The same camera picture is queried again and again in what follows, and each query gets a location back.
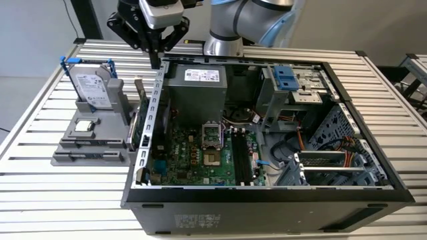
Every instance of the cable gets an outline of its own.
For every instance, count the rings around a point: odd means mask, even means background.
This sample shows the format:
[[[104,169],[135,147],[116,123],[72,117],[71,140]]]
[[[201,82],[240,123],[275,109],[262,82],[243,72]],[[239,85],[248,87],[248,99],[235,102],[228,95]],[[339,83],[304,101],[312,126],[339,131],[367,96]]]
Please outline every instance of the cable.
[[[235,121],[228,120],[224,116],[221,116],[221,119],[224,119],[229,124],[233,124],[233,125],[244,125],[244,124],[252,123],[251,121],[235,122]]]
[[[72,21],[72,17],[69,16],[67,2],[65,2],[65,0],[61,0],[61,1],[64,2],[64,5],[65,5],[65,11],[67,11],[68,19],[69,19],[69,22],[71,22],[71,25],[72,25],[72,28],[73,28],[73,31],[75,31],[75,35],[79,38],[79,33],[77,33],[77,30],[76,30],[76,27],[75,27],[75,23]]]
[[[3,127],[0,127],[0,130],[5,131],[5,132],[11,132],[11,130],[4,129]]]
[[[299,148],[300,150],[306,150],[306,147],[304,147],[304,143],[303,143],[303,138],[302,138],[302,133],[300,133],[300,130],[296,131],[296,134],[298,134],[298,142],[299,142]]]
[[[290,132],[287,135],[284,135],[284,138],[283,140],[278,141],[272,147],[270,148],[270,155],[271,157],[274,158],[274,160],[276,160],[278,162],[288,162],[290,160],[288,159],[282,159],[282,158],[278,158],[276,155],[275,155],[275,150],[276,148],[279,148],[282,145],[286,145],[287,148],[294,152],[296,153],[299,151],[299,149],[296,149],[290,143],[288,143],[288,140],[296,135],[296,131],[294,132]]]
[[[338,139],[335,139],[335,140],[332,140],[332,141],[328,141],[326,144],[323,144],[323,145],[318,148],[318,151],[323,150],[328,145],[331,145],[331,144],[334,144],[334,143],[336,143],[336,142],[339,142],[339,141],[343,141],[343,140],[344,140],[344,139],[338,138]]]
[[[280,169],[279,169],[279,168],[275,168],[275,167],[274,167],[274,166],[271,166],[270,164],[263,164],[263,166],[268,166],[268,167],[271,167],[274,170],[280,171]]]

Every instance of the metal slat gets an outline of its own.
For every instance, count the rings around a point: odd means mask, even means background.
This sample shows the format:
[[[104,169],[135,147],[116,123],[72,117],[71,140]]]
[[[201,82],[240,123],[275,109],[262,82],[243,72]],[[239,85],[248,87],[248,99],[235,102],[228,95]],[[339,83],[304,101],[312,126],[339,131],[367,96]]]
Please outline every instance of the metal slat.
[[[375,116],[410,116],[406,111],[395,112],[395,111],[359,111],[364,116],[375,115]]]
[[[427,148],[384,148],[387,157],[391,160],[424,160]]]
[[[0,177],[0,184],[27,183],[124,183],[125,174],[5,174]]]
[[[372,106],[360,106],[356,107],[359,111],[368,111],[368,112],[400,112],[407,113],[402,107],[372,107]]]
[[[411,137],[424,137],[426,133],[423,131],[386,131],[386,130],[371,130],[375,137],[383,136],[411,136]]]
[[[364,115],[363,119],[366,121],[404,121],[404,122],[412,122],[414,119],[408,116],[375,116],[375,115]]]
[[[68,210],[68,209],[120,209],[120,201],[24,201],[0,202],[3,211]]]
[[[375,139],[383,148],[384,147],[387,147],[387,148],[427,147],[427,137],[382,137],[382,136],[378,136]]]
[[[125,166],[52,166],[51,157],[45,159],[1,160],[3,173],[128,173]]]
[[[402,126],[402,125],[367,125],[371,131],[423,131],[419,126]]]
[[[0,233],[141,229],[136,220],[0,223]]]
[[[354,103],[372,103],[371,98],[355,98],[352,99]],[[384,103],[384,104],[399,104],[399,102],[395,99],[376,99],[375,103]]]
[[[33,121],[28,130],[29,131],[59,131],[65,132],[69,125],[69,121],[67,120],[39,120]]]
[[[39,111],[37,116],[35,119],[37,120],[71,120],[76,110],[51,110],[43,109]]]
[[[0,212],[1,223],[37,223],[68,221],[128,221],[136,220],[132,211],[121,210],[56,210]]]
[[[0,191],[85,191],[85,190],[123,190],[125,184],[117,182],[84,182],[84,183],[56,183],[56,182],[31,182],[31,183],[1,183]]]
[[[123,191],[15,191],[0,192],[1,202],[120,201]]]
[[[370,121],[364,120],[367,125],[406,125],[406,126],[418,126],[414,121]]]
[[[21,144],[57,144],[64,133],[57,132],[24,132],[17,136]]]

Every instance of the white label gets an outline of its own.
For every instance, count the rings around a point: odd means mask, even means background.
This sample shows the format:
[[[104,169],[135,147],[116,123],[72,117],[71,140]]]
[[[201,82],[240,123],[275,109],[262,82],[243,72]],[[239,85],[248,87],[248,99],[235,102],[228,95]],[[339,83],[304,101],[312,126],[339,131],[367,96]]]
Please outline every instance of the white label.
[[[200,81],[200,82],[219,82],[220,71],[219,70],[203,70],[203,69],[187,69],[185,70],[185,81]]]
[[[97,75],[76,74],[79,87],[85,97],[87,103],[96,108],[108,108],[112,106],[103,79]]]
[[[180,229],[217,228],[220,214],[175,214],[175,224]]]
[[[255,114],[255,117],[254,117],[254,119],[252,119],[252,122],[258,124],[259,121],[260,121],[260,115]]]

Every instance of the aluminum slatted table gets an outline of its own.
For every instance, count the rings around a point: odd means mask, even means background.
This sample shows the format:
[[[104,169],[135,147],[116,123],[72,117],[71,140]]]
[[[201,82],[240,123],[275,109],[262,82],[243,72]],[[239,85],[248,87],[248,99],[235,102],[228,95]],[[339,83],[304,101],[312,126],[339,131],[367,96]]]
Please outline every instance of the aluminum slatted table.
[[[179,44],[173,53],[201,54],[201,45]],[[362,113],[416,204],[350,234],[179,236],[181,239],[427,239],[427,123],[371,60],[352,51],[245,47],[251,58],[324,61]],[[69,57],[116,63],[124,92],[137,99],[133,78],[152,88],[148,58],[123,42],[88,40]],[[120,209],[127,167],[51,166],[51,157],[75,114],[76,93],[60,67],[0,146],[0,239],[143,239],[140,224]]]

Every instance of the black cable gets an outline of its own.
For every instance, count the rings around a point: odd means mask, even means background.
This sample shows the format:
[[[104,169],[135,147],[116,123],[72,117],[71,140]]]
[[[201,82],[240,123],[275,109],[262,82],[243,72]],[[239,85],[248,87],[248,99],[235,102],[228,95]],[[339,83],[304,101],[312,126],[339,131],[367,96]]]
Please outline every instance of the black cable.
[[[275,150],[276,148],[279,148],[282,145],[286,145],[286,147],[294,152],[296,153],[299,151],[299,149],[296,149],[290,143],[288,143],[288,140],[296,136],[296,131],[294,132],[290,132],[286,136],[284,136],[284,139],[278,141],[272,147],[270,148],[270,155],[271,157],[274,158],[274,160],[276,160],[278,162],[288,162],[290,160],[288,159],[282,159],[282,158],[278,158],[276,155],[275,155]]]
[[[340,142],[340,141],[343,141],[342,138],[338,138],[338,139],[335,139],[335,140],[332,140],[332,141],[328,141],[326,144],[323,144],[323,145],[318,148],[318,151],[323,150],[328,145],[331,145],[331,144],[334,144],[334,143],[336,143],[336,142]]]
[[[274,167],[274,166],[271,166],[270,164],[263,164],[263,166],[268,166],[268,167],[271,167],[274,170],[280,171],[280,169],[279,169],[279,168],[275,168],[275,167]]]
[[[11,132],[11,130],[4,129],[3,127],[0,127],[0,130],[5,131],[5,132]]]
[[[73,31],[75,31],[75,35],[79,38],[79,33],[77,33],[77,30],[76,30],[76,27],[75,27],[75,23],[72,21],[72,17],[69,16],[67,2],[65,2],[65,0],[61,0],[61,1],[64,2],[64,5],[65,5],[65,11],[67,11],[68,19],[69,19],[69,22],[71,22],[71,25],[72,25],[72,28],[73,28]]]

